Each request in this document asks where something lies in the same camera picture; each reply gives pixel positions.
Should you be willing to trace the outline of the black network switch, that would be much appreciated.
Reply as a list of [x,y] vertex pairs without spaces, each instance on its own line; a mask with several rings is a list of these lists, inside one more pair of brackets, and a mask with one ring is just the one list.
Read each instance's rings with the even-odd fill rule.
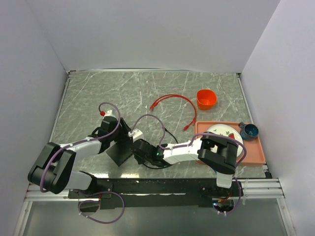
[[106,154],[119,167],[132,156],[132,152],[131,152],[132,144],[133,144],[133,138],[131,138],[129,136],[120,137],[106,151]]

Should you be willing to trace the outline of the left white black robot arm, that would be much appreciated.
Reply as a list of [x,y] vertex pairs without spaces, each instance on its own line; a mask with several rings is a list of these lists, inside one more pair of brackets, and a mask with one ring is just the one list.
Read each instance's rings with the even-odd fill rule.
[[47,143],[28,173],[28,181],[41,192],[59,194],[65,189],[79,189],[87,198],[97,193],[97,178],[84,171],[73,171],[73,164],[88,156],[105,152],[117,166],[131,156],[131,128],[123,118],[104,116],[91,135],[72,144]]

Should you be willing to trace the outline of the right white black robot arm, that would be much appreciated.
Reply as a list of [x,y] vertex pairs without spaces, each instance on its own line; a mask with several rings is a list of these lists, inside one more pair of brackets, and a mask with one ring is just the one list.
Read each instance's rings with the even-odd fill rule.
[[181,144],[158,146],[138,139],[131,146],[131,151],[139,164],[149,162],[159,168],[199,160],[216,172],[216,192],[221,196],[228,195],[232,191],[238,147],[244,148],[244,145],[233,138],[212,132],[198,133],[193,138]]

